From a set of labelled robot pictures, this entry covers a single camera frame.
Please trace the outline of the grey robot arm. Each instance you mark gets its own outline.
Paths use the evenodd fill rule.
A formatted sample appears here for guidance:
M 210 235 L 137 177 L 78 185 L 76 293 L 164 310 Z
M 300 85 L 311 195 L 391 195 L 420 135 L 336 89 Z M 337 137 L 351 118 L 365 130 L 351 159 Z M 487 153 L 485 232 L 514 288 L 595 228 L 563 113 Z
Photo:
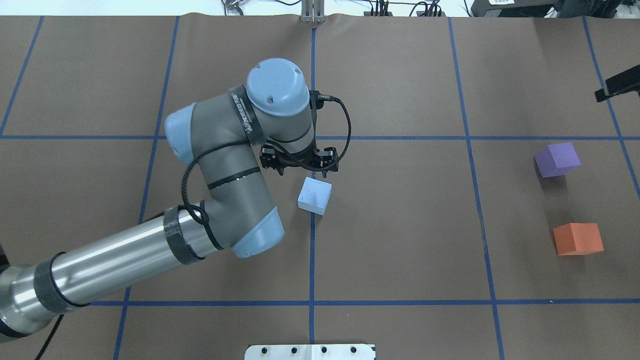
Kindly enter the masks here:
M 263 169 L 338 171 L 346 151 L 319 149 L 318 110 L 345 103 L 307 86 L 297 64 L 269 58 L 244 84 L 169 114 L 167 142 L 185 164 L 179 205 L 132 228 L 35 265 L 1 267 L 1 342 L 29 337 L 56 317 L 229 249 L 258 255 L 284 237 Z

